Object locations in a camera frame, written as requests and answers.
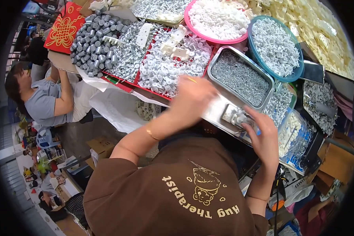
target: brown t-shirt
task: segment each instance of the brown t-shirt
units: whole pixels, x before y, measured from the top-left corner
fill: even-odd
[[[100,160],[84,209],[96,236],[261,236],[268,230],[268,221],[246,204],[235,162],[212,138],[175,141],[141,169],[122,158]]]

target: hand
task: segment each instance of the hand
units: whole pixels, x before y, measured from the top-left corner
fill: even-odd
[[[178,94],[167,112],[179,130],[195,125],[209,103],[218,96],[216,88],[205,78],[181,76],[177,89]]]
[[[253,127],[246,123],[241,123],[252,140],[255,153],[266,167],[276,169],[279,163],[278,130],[274,126],[273,120],[265,114],[252,110],[248,106],[244,106],[243,108],[253,117],[261,131],[261,134],[257,135]]]

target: stainless steel tray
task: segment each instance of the stainless steel tray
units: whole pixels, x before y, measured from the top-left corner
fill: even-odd
[[[253,106],[250,102],[245,100],[241,95],[239,95],[237,92],[232,90],[230,87],[228,87],[227,85],[225,85],[223,82],[219,81],[217,78],[215,78],[212,75],[212,73],[211,73],[212,67],[219,59],[220,54],[222,53],[222,50],[230,50],[235,56],[237,56],[240,59],[241,62],[250,66],[250,68],[255,70],[258,74],[260,74],[269,83],[268,90],[266,91],[264,97],[262,98],[262,101],[259,106]],[[270,98],[273,96],[273,92],[274,92],[273,78],[271,78],[271,76],[268,73],[266,73],[266,71],[264,71],[264,69],[259,67],[254,61],[252,61],[250,58],[248,58],[246,55],[244,55],[243,53],[241,53],[239,50],[235,49],[234,47],[223,46],[223,47],[219,48],[217,53],[215,54],[215,56],[212,58],[211,62],[208,64],[207,73],[208,73],[208,76],[210,77],[210,79],[214,83],[225,88],[228,92],[235,95],[238,99],[240,99],[242,102],[244,102],[246,105],[248,105],[249,107],[251,107],[252,109],[254,109],[256,111],[262,112],[265,109],[266,105],[268,104]]]

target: pink bowl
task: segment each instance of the pink bowl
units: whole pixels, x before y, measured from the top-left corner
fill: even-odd
[[[201,33],[199,33],[196,29],[194,29],[194,27],[192,26],[192,24],[190,23],[190,17],[189,17],[189,11],[191,9],[191,7],[193,6],[193,4],[196,2],[197,0],[192,0],[189,5],[185,8],[185,12],[183,14],[184,19],[185,19],[185,23],[186,25],[189,27],[189,29],[196,35],[198,35],[199,37],[209,41],[209,42],[213,42],[213,43],[219,43],[219,44],[234,44],[234,43],[239,43],[241,41],[246,40],[246,38],[248,37],[248,30],[246,30],[246,33],[244,35],[242,35],[240,38],[238,39],[232,39],[232,40],[219,40],[219,39],[213,39],[210,38],[206,35],[203,35]]]

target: teal plastic bowl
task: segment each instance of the teal plastic bowl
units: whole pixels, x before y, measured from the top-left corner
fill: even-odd
[[[274,71],[272,71],[261,59],[260,54],[257,52],[257,50],[255,49],[255,46],[253,44],[253,36],[252,36],[252,27],[253,24],[257,21],[257,20],[263,20],[265,18],[269,18],[273,21],[275,21],[278,25],[282,26],[282,28],[285,30],[285,32],[290,35],[290,39],[294,42],[295,47],[297,48],[298,52],[299,52],[299,67],[296,67],[293,69],[293,72],[291,75],[286,76],[286,77],[281,77],[279,75],[277,75],[276,73],[274,73]],[[253,18],[250,22],[250,25],[248,27],[248,41],[249,41],[249,51],[250,51],[250,56],[253,59],[253,61],[255,61],[260,67],[262,67],[264,70],[266,70],[267,73],[269,73],[269,75],[271,75],[274,79],[282,81],[282,82],[286,82],[286,83],[290,83],[290,82],[294,82],[296,81],[303,73],[304,70],[304,62],[303,62],[303,53],[302,53],[302,49],[300,48],[300,45],[296,39],[296,37],[293,35],[293,33],[288,29],[287,26],[285,26],[285,24],[283,24],[282,22],[280,22],[279,20],[270,17],[270,16],[256,16],[255,18]]]

